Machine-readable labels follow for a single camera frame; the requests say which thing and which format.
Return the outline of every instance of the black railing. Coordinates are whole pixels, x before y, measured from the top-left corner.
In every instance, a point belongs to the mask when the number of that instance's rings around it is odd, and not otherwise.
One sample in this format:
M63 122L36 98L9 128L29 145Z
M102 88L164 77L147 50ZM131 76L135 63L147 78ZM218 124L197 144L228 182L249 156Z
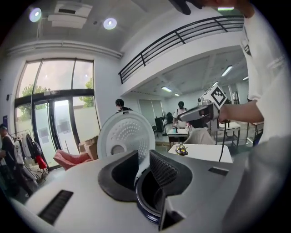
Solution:
M121 83L123 84L141 67L146 66L170 48L176 48L194 39L204 37L204 34L238 31L242 29L243 24L243 16L230 15L207 18L177 28L157 39L135 56L118 73Z

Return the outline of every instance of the tree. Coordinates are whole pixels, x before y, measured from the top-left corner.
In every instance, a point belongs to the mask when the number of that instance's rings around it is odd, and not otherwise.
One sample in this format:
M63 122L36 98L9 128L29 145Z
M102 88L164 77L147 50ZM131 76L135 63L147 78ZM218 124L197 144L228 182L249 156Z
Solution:
M85 86L87 89L93 89L93 78L90 78ZM84 108L94 107L94 98L92 96L80 97L80 100L85 102Z
M21 93L22 97L32 95L32 89L33 89L32 84L29 84L28 86L26 86ZM46 87L35 86L35 93L41 93L45 91L47 91ZM43 108L45 108L45 104L39 104L35 106L36 110L43 109ZM21 106L19 107L19 109L22 112L20 116L21 121L27 121L31 119L31 105L30 104L26 106Z

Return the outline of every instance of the desk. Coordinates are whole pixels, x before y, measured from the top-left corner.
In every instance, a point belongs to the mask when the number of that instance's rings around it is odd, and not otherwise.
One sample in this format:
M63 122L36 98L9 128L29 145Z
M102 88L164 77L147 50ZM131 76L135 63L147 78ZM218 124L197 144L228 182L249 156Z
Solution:
M171 146L172 142L184 142L188 137L188 129L178 129L178 132L176 132L176 129L171 129L167 132L167 135Z
M247 142L247 140L249 140L251 143L253 143L253 140L259 134L259 131L262 131L264 129L264 122L251 123L251 124L255 126L255 135L254 135L254 137L248 137L248 135L249 135L249 123L247 123L246 142Z
M176 147L178 145L173 145L172 148L168 151L172 154L177 154ZM186 157L197 158L208 161L219 161L222 145L193 145L193 144L184 144L187 148L188 155ZM232 163L231 154L229 153L228 147L223 147L223 153L221 157L221 162Z
M224 124L219 124L219 130L218 131L224 131ZM227 133L229 131L232 131L233 132L232 133L232 136L227 135ZM214 136L213 136L213 138L216 141L216 143L222 142L222 141L218 141L217 140L217 132L216 132L216 139L214 138ZM233 141L234 140L237 140L237 142L236 142L235 145L238 147L239 140L240 140L240 134L241 134L241 126L238 123L236 123L236 122L230 122L230 123L227 123L226 124L226 138L225 138L225 142L230 142L231 141L231 144L233 144Z

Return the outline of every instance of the pink chair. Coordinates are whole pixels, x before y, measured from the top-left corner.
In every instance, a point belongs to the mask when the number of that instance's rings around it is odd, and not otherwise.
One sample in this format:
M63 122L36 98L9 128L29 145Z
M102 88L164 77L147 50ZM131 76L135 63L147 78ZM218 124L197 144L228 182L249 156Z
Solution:
M90 162L92 159L87 153L80 155L71 155L62 150L57 150L54 160L60 164L65 170L84 162Z

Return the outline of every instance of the white shirt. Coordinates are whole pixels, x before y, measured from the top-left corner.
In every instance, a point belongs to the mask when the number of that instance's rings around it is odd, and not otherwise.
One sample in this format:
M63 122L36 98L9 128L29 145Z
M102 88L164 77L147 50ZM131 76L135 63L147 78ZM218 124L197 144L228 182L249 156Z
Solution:
M178 115L180 115L181 113L183 113L183 112L185 112L185 111L187 111L185 108L183 108L183 109L177 109L177 110L175 111L173 117L174 117L174 118L177 118ZM187 123L186 123L186 122L181 122L181 121L178 120L178 126L179 126L179 128L186 128Z
M241 47L249 73L249 99L258 100L264 117L261 142L271 137L291 134L291 95L289 67L277 35L266 19L255 9L245 19Z

